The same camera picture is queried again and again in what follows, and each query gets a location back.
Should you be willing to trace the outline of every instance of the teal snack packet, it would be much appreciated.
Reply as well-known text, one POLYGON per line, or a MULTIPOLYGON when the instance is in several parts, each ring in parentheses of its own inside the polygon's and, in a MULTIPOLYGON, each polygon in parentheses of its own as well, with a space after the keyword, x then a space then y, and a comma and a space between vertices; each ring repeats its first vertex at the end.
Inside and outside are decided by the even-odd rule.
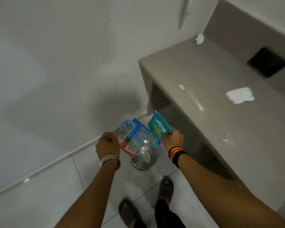
POLYGON ((153 135, 155 147, 158 147, 160 145, 160 142, 163 139, 163 134, 165 132, 169 133, 172 131, 172 127, 157 111, 154 112, 153 117, 148 122, 148 127, 150 128, 150 132, 153 135))

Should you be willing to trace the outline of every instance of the pant leg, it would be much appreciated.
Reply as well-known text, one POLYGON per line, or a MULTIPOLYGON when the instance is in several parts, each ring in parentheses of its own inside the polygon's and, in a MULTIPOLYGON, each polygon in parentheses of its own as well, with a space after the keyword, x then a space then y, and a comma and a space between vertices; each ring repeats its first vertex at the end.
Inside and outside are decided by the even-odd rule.
POLYGON ((134 228, 147 228, 147 226, 141 219, 139 219, 134 223, 134 228))
POLYGON ((169 210, 169 206, 163 199, 156 203, 155 220, 158 228, 186 228, 181 219, 169 210))

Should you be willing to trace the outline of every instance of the dark slide sandal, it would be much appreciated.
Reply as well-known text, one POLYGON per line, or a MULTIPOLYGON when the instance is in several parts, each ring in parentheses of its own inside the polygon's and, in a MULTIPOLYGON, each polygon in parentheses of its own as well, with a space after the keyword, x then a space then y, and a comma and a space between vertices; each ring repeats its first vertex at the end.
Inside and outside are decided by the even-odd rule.
POLYGON ((174 185, 171 178, 169 178, 168 176, 164 176, 160 182, 160 191, 158 194, 158 199, 160 198, 160 196, 165 196, 167 197, 169 202, 171 202, 173 191, 174 191, 174 185))
POLYGON ((134 219, 138 220, 141 218, 138 210, 134 207, 133 203, 129 199, 124 199, 121 201, 121 203, 118 206, 118 212, 122 221, 125 223, 127 227, 130 226, 131 222, 134 219), (121 214, 122 207, 124 206, 124 204, 127 205, 127 209, 125 212, 121 214))

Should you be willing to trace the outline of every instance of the foot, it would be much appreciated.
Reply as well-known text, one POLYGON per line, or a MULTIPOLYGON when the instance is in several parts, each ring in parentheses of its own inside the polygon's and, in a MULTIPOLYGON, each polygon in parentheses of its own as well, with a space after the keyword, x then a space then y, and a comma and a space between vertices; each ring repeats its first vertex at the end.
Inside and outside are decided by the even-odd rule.
POLYGON ((122 221, 129 228, 134 228, 135 222, 140 219, 140 214, 138 210, 128 199, 124 199, 121 201, 118 207, 118 211, 122 221))
POLYGON ((167 205, 170 204, 174 191, 174 185, 168 176, 164 176, 160 183, 160 191, 158 194, 158 200, 163 199, 167 205))

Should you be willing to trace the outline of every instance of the silver watch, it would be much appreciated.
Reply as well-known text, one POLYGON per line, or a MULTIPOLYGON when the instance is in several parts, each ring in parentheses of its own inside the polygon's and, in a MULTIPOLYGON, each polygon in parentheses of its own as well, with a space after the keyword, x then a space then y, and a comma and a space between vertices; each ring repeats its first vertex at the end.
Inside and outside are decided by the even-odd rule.
POLYGON ((118 161, 118 166, 117 169, 118 170, 120 168, 120 160, 119 157, 113 154, 104 156, 101 160, 100 160, 100 165, 102 166, 104 164, 105 161, 109 160, 109 159, 116 159, 118 161))

